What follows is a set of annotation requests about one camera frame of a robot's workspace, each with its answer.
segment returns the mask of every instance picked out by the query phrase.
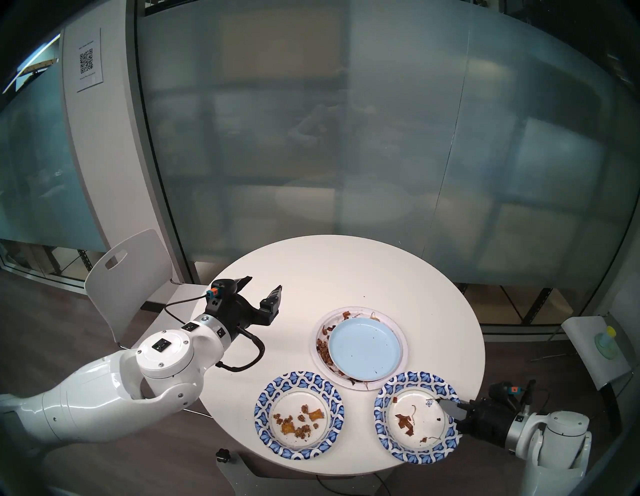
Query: white table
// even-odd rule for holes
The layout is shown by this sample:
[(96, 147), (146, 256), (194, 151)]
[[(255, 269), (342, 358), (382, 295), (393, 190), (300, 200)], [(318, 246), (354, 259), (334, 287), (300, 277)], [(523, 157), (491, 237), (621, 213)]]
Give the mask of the white table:
[[(264, 358), (238, 373), (211, 367), (200, 395), (216, 422), (256, 454), (279, 465), (328, 476), (368, 474), (400, 465), (378, 441), (373, 422), (376, 392), (338, 387), (345, 409), (337, 443), (304, 461), (279, 457), (255, 432), (253, 407), (260, 392), (291, 371), (319, 372), (308, 352), (318, 319), (340, 307), (379, 310), (402, 329), (409, 346), (407, 370), (448, 381), (463, 400), (475, 399), (484, 375), (484, 340), (464, 296), (423, 260), (388, 244), (350, 236), (305, 236), (269, 244), (235, 261), (218, 278), (253, 280), (241, 294), (254, 306), (282, 284), (280, 313), (271, 326), (252, 326), (266, 347)], [(192, 318), (205, 308), (196, 305)], [(244, 365), (255, 346), (242, 336), (223, 361)]]

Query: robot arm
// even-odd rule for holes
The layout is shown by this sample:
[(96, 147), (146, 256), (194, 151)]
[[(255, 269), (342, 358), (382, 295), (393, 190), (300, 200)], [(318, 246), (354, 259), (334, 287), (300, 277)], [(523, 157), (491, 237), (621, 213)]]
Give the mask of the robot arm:
[[(1, 395), (0, 413), (14, 412), (38, 444), (61, 445), (111, 441), (179, 412), (200, 396), (208, 368), (239, 372), (262, 358), (262, 341), (246, 328), (271, 324), (282, 286), (253, 308), (237, 293), (250, 280), (214, 281), (205, 295), (205, 313), (182, 328), (152, 334), (138, 349), (99, 358), (50, 391), (30, 398)], [(259, 354), (250, 364), (229, 367), (220, 360), (240, 334), (252, 340)], [(156, 397), (142, 397), (143, 379)]]
[(519, 387), (492, 384), (489, 398), (470, 403), (439, 400), (458, 431), (526, 460), (521, 496), (564, 496), (584, 477), (591, 450), (589, 417), (575, 412), (530, 413), (535, 381), (518, 403)]

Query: glass partition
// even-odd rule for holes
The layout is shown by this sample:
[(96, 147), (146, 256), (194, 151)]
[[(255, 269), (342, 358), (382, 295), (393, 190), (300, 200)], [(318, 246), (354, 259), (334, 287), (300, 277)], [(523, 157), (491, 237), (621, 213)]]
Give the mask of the glass partition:
[(78, 250), (89, 262), (106, 251), (68, 143), (54, 63), (0, 112), (0, 256), (9, 268), (84, 280)]
[(634, 211), (635, 100), (507, 15), (200, 0), (138, 19), (138, 54), (169, 208), (208, 280), (280, 239), (347, 234), (500, 301), (505, 324), (560, 323)]

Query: wall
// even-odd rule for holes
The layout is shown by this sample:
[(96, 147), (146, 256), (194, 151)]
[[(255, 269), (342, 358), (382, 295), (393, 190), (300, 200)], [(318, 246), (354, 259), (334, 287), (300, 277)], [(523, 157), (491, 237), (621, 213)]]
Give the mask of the wall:
[[(77, 165), (108, 248), (148, 228), (163, 238), (142, 172), (146, 165), (134, 142), (138, 128), (127, 109), (125, 14), (125, 0), (98, 2), (67, 24), (61, 36), (64, 96)], [(71, 61), (77, 44), (95, 28), (101, 29), (104, 82), (76, 92)], [(167, 283), (150, 300), (166, 302), (174, 290)]]

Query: chair backrest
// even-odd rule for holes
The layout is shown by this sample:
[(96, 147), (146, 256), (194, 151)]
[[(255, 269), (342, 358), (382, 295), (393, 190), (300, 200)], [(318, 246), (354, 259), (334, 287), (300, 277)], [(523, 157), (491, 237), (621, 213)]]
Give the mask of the chair backrest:
[[(120, 252), (124, 257), (108, 268)], [(84, 289), (107, 321), (114, 341), (120, 342), (142, 304), (171, 276), (171, 259), (162, 241), (153, 229), (147, 229), (105, 253), (89, 272)]]

